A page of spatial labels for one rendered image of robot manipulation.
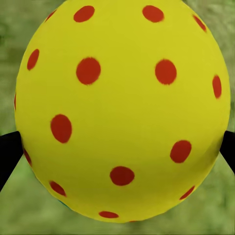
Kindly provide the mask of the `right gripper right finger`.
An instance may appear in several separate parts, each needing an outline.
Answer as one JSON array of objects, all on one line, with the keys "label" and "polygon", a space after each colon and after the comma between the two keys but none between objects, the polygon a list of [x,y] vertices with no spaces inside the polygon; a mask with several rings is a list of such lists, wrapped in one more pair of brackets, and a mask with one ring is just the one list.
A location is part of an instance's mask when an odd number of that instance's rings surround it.
[{"label": "right gripper right finger", "polygon": [[225,131],[220,153],[235,174],[235,133]]}]

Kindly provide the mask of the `easter egg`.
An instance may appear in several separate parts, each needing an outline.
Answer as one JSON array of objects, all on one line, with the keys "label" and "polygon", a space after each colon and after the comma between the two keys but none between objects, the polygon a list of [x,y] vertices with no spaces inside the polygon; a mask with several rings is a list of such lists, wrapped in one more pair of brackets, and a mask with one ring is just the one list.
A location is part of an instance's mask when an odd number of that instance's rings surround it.
[{"label": "easter egg", "polygon": [[23,154],[53,197],[127,223],[203,183],[230,104],[219,45],[182,0],[66,0],[26,48],[14,112]]}]

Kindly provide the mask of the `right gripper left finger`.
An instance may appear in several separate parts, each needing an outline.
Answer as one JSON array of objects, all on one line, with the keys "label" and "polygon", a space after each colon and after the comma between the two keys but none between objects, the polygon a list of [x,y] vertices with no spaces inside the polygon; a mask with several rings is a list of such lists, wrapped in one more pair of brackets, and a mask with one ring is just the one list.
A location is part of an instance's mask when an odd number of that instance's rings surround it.
[{"label": "right gripper left finger", "polygon": [[19,131],[0,136],[0,191],[23,154]]}]

